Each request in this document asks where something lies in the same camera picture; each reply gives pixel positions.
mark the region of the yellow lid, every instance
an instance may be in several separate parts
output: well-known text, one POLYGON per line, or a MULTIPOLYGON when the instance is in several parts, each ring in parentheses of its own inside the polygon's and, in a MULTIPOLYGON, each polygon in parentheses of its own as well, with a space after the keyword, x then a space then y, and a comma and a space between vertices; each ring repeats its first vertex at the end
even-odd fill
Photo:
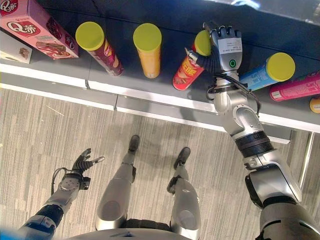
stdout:
POLYGON ((268 58, 266 72, 273 80, 283 82, 291 78, 296 70, 295 61, 284 52, 277 52, 268 58))
POLYGON ((161 45, 162 35, 159 28, 152 23, 138 26, 133 33, 133 42, 137 49, 150 52, 161 45))
POLYGON ((101 26, 93 21, 86 21, 78 26, 75 40, 81 48, 95 51, 102 46, 105 34, 101 26))
POLYGON ((201 54, 203 56, 210 56, 211 44, 209 33, 207 30, 202 30, 196 35, 194 40, 194 47, 198 54, 201 54))
POLYGON ((320 96, 311 98, 310 109, 312 110, 312 112, 320 114, 320 96))

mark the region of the humanoid robot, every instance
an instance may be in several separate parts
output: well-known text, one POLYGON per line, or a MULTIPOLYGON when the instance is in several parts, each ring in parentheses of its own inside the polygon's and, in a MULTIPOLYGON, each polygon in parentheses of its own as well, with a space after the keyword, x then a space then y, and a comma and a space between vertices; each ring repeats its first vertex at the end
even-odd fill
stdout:
MULTIPOLYGON (((232 27, 215 28, 210 22, 205 22, 203 27, 210 36, 211 56, 201 56, 189 49, 186 53, 216 79, 207 97, 213 101, 224 129, 243 155, 244 166, 249 170, 245 184, 253 203, 262 209, 260 235, 256 240, 320 240, 319 229, 300 205, 301 189, 259 122, 259 100, 239 82, 237 70, 242 61, 241 33, 232 27), (256 112, 248 105, 248 97, 256 100, 256 112)), ((188 147, 183 148, 177 157, 175 172, 167 187, 167 191, 174 195, 170 224, 127 218, 131 186, 136 176, 134 160, 139 141, 139 136, 132 136, 128 152, 101 198, 95 220, 97 231, 70 239, 199 239, 199 201, 185 168, 190 155, 188 147)), ((52 238, 78 191, 89 187, 90 179, 83 176, 84 171, 104 158, 87 161, 90 152, 90 149, 84 151, 72 170, 64 168, 68 173, 55 192, 51 189, 52 195, 41 210, 19 229, 22 235, 30 239, 52 238)))

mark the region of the gray carpet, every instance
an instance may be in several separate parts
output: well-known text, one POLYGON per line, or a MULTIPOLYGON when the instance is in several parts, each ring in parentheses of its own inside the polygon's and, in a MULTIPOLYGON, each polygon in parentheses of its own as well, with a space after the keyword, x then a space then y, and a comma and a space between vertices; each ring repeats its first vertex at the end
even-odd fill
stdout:
MULTIPOLYGON (((131 135, 141 139, 135 158, 129 218, 169 223, 173 196, 166 187, 184 146, 186 163, 199 199, 200 238, 249 240, 259 234, 260 210, 251 203, 242 156, 223 132, 41 96, 1 90, 0 225, 19 228, 50 196, 51 176, 71 168, 78 155, 105 156, 88 170, 91 186, 81 191, 56 231, 66 238, 94 231, 95 212, 108 181, 125 155, 131 135)), ((299 179, 308 133, 295 131, 292 143, 274 144, 299 179)), ((320 136, 316 135, 304 189, 304 204, 320 222, 320 136)))

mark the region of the green button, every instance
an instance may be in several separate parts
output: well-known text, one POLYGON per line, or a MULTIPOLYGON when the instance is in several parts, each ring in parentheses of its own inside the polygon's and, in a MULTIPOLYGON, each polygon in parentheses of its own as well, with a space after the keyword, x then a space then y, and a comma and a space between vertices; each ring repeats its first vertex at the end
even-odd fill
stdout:
POLYGON ((236 66, 236 60, 230 60, 230 62, 229 62, 229 65, 230 65, 230 67, 232 67, 232 68, 234 68, 235 66, 236 66))

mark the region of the snack box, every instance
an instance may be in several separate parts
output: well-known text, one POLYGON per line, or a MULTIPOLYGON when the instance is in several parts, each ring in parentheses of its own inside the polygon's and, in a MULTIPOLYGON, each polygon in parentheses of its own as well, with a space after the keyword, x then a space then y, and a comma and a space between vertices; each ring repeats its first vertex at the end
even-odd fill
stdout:
POLYGON ((53 59, 78 58, 77 42, 36 0, 0 0, 0 27, 53 59))
POLYGON ((0 31, 0 58, 28 64, 32 48, 0 31))

